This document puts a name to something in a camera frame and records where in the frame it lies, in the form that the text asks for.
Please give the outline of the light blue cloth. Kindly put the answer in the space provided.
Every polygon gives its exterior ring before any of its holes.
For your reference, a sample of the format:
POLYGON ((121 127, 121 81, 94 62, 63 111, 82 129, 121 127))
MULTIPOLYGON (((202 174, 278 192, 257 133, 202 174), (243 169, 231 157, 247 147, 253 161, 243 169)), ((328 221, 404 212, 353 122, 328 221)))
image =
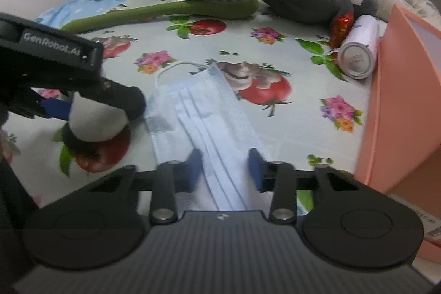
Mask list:
POLYGON ((51 8, 36 18, 36 22, 61 29, 77 19, 106 14, 128 0, 69 0, 60 7, 51 8))

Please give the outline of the red foil candy wrapper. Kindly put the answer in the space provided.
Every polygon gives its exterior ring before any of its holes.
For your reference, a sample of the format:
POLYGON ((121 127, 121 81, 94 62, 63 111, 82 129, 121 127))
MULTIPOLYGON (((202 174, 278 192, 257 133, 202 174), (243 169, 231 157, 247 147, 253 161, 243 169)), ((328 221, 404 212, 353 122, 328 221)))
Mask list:
POLYGON ((354 12, 352 10, 337 14, 331 22, 329 46, 331 48, 339 48, 355 21, 354 12))

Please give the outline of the panda plush toy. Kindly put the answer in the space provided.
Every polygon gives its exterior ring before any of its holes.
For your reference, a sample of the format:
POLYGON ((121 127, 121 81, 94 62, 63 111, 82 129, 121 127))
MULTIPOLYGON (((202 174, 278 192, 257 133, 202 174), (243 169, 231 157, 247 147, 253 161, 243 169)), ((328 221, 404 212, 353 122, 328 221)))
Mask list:
POLYGON ((128 116, 124 110, 74 93, 61 138, 76 154, 96 156, 97 146, 114 139, 127 125, 128 116))

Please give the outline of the green plush toothbrush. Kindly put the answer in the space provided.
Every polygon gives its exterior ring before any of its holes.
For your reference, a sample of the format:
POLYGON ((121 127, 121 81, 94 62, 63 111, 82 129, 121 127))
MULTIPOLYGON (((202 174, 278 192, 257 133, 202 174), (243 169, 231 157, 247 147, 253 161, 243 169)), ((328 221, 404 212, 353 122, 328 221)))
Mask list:
POLYGON ((259 0, 176 0, 75 19, 63 25, 61 29, 70 34, 82 34, 160 16, 196 15, 220 19, 246 19, 255 14, 259 6, 259 0))

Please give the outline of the pink cardboard box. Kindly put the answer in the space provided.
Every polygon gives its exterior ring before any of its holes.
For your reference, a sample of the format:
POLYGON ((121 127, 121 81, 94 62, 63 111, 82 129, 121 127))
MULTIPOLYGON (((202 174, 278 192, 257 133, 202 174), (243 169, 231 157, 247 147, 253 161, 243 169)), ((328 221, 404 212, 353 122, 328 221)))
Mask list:
POLYGON ((420 216, 440 262, 440 30, 395 6, 380 40, 355 178, 420 216))

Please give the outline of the light blue face mask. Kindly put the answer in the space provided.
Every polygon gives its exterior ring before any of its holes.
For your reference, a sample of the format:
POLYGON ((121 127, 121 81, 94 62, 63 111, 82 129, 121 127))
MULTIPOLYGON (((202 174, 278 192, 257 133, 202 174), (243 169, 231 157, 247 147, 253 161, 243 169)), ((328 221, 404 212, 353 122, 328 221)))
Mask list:
POLYGON ((144 119, 158 163, 202 152, 195 189, 177 196, 180 211, 268 212, 271 197, 256 190, 248 152, 271 157, 216 65, 157 87, 144 119))

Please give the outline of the floral fruit tablecloth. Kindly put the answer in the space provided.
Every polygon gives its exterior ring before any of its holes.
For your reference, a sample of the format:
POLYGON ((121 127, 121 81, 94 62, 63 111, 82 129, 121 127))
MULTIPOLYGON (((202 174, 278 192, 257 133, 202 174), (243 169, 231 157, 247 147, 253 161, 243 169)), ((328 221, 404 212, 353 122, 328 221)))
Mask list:
POLYGON ((1 146, 38 205, 126 164, 146 170, 185 158, 192 144, 167 86, 211 66, 226 80, 221 87, 202 86, 203 99, 224 118, 216 139, 243 153, 258 148, 299 169, 329 165, 355 173, 372 82, 338 68, 323 28, 274 16, 262 4, 248 19, 160 16, 86 37, 104 45, 108 78, 144 92, 147 117, 86 156, 62 143, 61 120, 11 115, 1 146))

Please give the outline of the white spray can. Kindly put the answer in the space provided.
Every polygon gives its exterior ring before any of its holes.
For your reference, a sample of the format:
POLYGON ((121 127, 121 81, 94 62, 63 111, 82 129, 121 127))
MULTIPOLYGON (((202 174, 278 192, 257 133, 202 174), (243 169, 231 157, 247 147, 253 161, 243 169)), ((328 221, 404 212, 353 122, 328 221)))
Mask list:
POLYGON ((377 63, 379 24, 374 16, 360 16, 338 49, 337 63, 353 79, 369 77, 377 63))

